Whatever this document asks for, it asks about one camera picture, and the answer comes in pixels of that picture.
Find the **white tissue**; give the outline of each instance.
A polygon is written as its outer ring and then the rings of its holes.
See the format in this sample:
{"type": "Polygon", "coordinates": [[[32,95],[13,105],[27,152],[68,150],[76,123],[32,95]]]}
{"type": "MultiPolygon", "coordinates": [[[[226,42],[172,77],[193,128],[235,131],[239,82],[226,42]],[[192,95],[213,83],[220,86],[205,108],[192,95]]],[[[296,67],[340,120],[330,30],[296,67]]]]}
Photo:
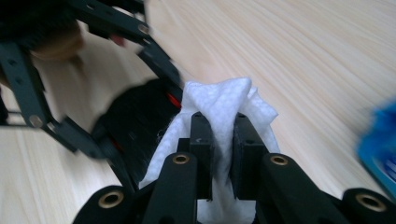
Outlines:
{"type": "Polygon", "coordinates": [[[250,119],[269,151],[279,152],[279,148],[270,127],[277,113],[261,99],[257,88],[251,88],[251,80],[246,77],[212,85],[186,83],[181,111],[163,136],[139,187],[143,188],[158,178],[165,158],[177,151],[179,138],[190,137],[191,116],[198,111],[208,119],[216,146],[213,201],[198,201],[198,220],[202,223],[251,223],[255,202],[236,200],[229,178],[233,122],[237,112],[250,119]]]}

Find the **wooden table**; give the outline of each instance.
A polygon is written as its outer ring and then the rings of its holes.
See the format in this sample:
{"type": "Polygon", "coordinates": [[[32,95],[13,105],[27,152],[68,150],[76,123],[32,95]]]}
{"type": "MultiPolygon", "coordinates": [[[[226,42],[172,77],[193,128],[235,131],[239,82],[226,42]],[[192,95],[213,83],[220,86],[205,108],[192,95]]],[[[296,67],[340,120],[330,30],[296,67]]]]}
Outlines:
{"type": "MultiPolygon", "coordinates": [[[[150,0],[151,33],[184,80],[250,77],[279,116],[272,127],[324,191],[382,192],[357,144],[372,111],[396,97],[394,1],[150,0]]],[[[35,60],[52,112],[89,130],[123,90],[154,75],[134,54],[84,33],[68,62],[35,60]]],[[[8,107],[17,108],[3,88],[8,107]]],[[[0,130],[1,223],[71,223],[97,190],[119,184],[104,161],[74,155],[40,131],[0,130]]]]}

